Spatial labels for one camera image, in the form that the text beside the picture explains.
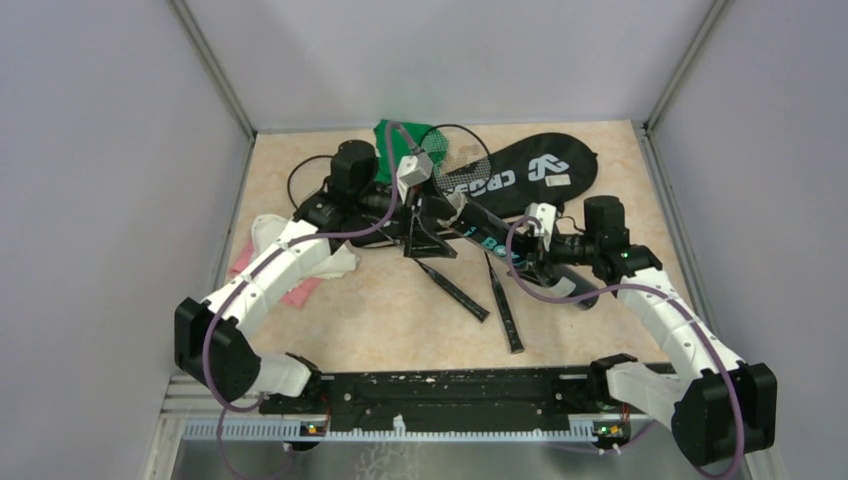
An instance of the grey floor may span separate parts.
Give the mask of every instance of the grey floor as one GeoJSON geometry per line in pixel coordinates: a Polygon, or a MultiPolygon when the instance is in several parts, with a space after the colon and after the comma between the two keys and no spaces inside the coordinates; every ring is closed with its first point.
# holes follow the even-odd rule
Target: grey floor
{"type": "MultiPolygon", "coordinates": [[[[274,442],[225,442],[233,467],[266,478],[291,463],[286,480],[698,479],[671,435],[657,428],[621,456],[603,458],[535,443],[334,443],[286,454],[274,442]]],[[[175,480],[229,480],[214,441],[181,445],[175,480]]],[[[740,471],[737,480],[748,476],[740,471]]]]}

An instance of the white connector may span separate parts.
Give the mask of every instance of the white connector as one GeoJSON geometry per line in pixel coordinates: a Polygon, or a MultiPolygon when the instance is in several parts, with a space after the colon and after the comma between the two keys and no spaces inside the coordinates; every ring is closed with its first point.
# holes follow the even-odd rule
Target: white connector
{"type": "Polygon", "coordinates": [[[409,189],[426,182],[433,174],[433,161],[425,152],[407,155],[400,159],[397,168],[398,193],[401,202],[406,201],[409,189]]]}
{"type": "Polygon", "coordinates": [[[556,225],[556,213],[556,207],[548,203],[531,203],[524,210],[524,215],[536,218],[542,225],[534,231],[534,235],[542,237],[545,250],[551,247],[551,240],[553,239],[554,227],[556,225]]]}

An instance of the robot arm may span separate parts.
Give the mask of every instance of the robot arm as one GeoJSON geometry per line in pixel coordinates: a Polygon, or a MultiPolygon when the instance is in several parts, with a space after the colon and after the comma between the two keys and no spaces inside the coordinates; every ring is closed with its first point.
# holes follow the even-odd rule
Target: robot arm
{"type": "Polygon", "coordinates": [[[292,355],[257,355],[249,339],[262,319],[280,298],[300,283],[304,274],[330,257],[333,248],[327,239],[311,240],[287,248],[298,237],[315,233],[318,228],[304,220],[289,222],[274,244],[262,252],[225,286],[197,303],[183,301],[176,311],[175,344],[177,365],[206,384],[200,346],[212,316],[220,313],[210,347],[210,367],[215,386],[224,399],[233,401],[250,390],[300,396],[317,369],[306,360],[292,355]],[[276,254],[261,272],[251,272],[276,254]],[[222,310],[225,300],[239,290],[236,301],[222,310]]]}
{"type": "MultiPolygon", "coordinates": [[[[379,204],[379,198],[363,194],[365,182],[373,178],[373,170],[369,171],[373,161],[369,150],[362,145],[349,145],[344,151],[340,147],[331,162],[326,190],[303,202],[295,214],[296,221],[289,224],[274,246],[245,270],[248,273],[235,278],[201,303],[186,299],[180,305],[175,319],[175,356],[182,370],[205,384],[200,346],[213,315],[220,313],[223,321],[212,336],[209,366],[215,387],[224,399],[232,401],[250,390],[297,397],[295,401],[302,400],[306,404],[320,396],[320,372],[314,365],[290,354],[260,357],[247,339],[280,297],[296,286],[305,272],[341,245],[335,240],[322,239],[288,249],[285,248],[287,241],[316,231],[338,231],[357,209],[379,204]],[[267,268],[252,275],[272,255],[277,257],[266,265],[267,268]],[[236,290],[240,292],[236,300],[221,311],[225,299],[236,290]]],[[[409,227],[405,239],[407,256],[420,256],[421,252],[451,256],[452,249],[437,235],[420,230],[421,220],[429,216],[506,261],[504,246],[509,225],[461,194],[443,196],[434,195],[432,188],[428,191],[430,169],[425,168],[427,165],[422,167],[410,161],[409,168],[406,167],[404,163],[398,177],[402,180],[404,201],[399,221],[409,227]],[[416,239],[427,242],[428,248],[410,248],[416,239]]],[[[696,323],[733,379],[742,407],[745,451],[761,450],[773,444],[777,390],[774,374],[764,364],[747,365],[722,344],[688,306],[684,307],[686,316],[691,317],[687,319],[670,305],[670,300],[681,305],[684,302],[651,251],[630,244],[629,231],[624,226],[624,207],[617,198],[587,199],[584,203],[586,230],[581,234],[558,233],[557,210],[552,205],[531,205],[528,214],[536,218],[540,226],[515,239],[510,258],[512,264],[520,268],[522,278],[538,280],[539,285],[548,287],[566,279],[569,288],[565,294],[579,293],[580,289],[586,290],[586,282],[581,284],[581,279],[573,272],[556,273],[561,270],[554,267],[591,265],[593,274],[608,285],[649,287],[666,296],[661,298],[631,289],[621,289],[617,294],[619,301],[639,317],[668,355],[677,378],[658,375],[625,354],[600,359],[590,365],[588,379],[592,396],[597,401],[628,403],[655,418],[672,431],[684,455],[695,465],[732,456],[735,434],[730,412],[731,392],[717,374],[703,339],[692,328],[691,324],[696,323]]]]}
{"type": "Polygon", "coordinates": [[[590,366],[595,396],[647,413],[671,430],[690,462],[702,466],[733,456],[730,396],[735,395],[744,424],[745,452],[770,447],[777,397],[774,374],[764,364],[746,364],[724,345],[686,305],[653,253],[630,244],[621,202],[608,196],[587,199],[586,230],[580,235],[557,234],[554,222],[545,216],[550,208],[531,205],[528,209],[540,219],[540,228],[530,232],[541,252],[535,261],[591,265],[595,276],[608,285],[636,287],[620,288],[615,294],[639,318],[677,373],[676,379],[659,375],[628,355],[600,359],[590,366]],[[707,345],[729,373],[734,392],[728,391],[707,345]]]}

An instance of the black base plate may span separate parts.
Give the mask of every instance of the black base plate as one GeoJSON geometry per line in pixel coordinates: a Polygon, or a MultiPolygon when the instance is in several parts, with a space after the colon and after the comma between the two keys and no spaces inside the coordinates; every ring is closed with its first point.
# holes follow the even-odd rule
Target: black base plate
{"type": "MultiPolygon", "coordinates": [[[[648,365],[674,373],[669,364],[648,365]]],[[[403,415],[411,432],[568,430],[568,415],[614,408],[592,398],[588,367],[541,367],[323,374],[320,398],[305,411],[279,395],[262,403],[265,415],[324,414],[347,432],[392,430],[403,415]]]]}

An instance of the white bracket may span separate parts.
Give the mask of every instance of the white bracket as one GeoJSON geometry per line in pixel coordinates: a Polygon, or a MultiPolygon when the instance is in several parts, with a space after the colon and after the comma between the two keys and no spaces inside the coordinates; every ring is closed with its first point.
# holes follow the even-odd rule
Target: white bracket
{"type": "Polygon", "coordinates": [[[539,223],[542,225],[539,229],[533,231],[533,234],[537,237],[542,237],[545,250],[551,247],[551,239],[553,238],[554,226],[556,225],[556,214],[556,207],[549,203],[531,203],[524,210],[524,215],[539,220],[539,223]]]}
{"type": "Polygon", "coordinates": [[[692,316],[691,321],[685,320],[679,311],[669,305],[668,299],[664,300],[657,295],[640,290],[619,290],[618,300],[639,317],[662,351],[668,355],[684,385],[688,386],[693,380],[701,378],[703,370],[718,373],[718,369],[690,325],[693,322],[704,332],[707,340],[715,348],[724,368],[727,370],[739,368],[738,362],[742,361],[742,358],[721,343],[695,315],[695,312],[686,305],[664,271],[656,268],[639,270],[633,277],[622,278],[621,283],[644,285],[661,290],[669,298],[683,305],[692,316]]]}
{"type": "Polygon", "coordinates": [[[433,161],[426,153],[407,155],[400,159],[397,169],[398,194],[406,201],[409,189],[426,182],[433,174],[433,161]]]}

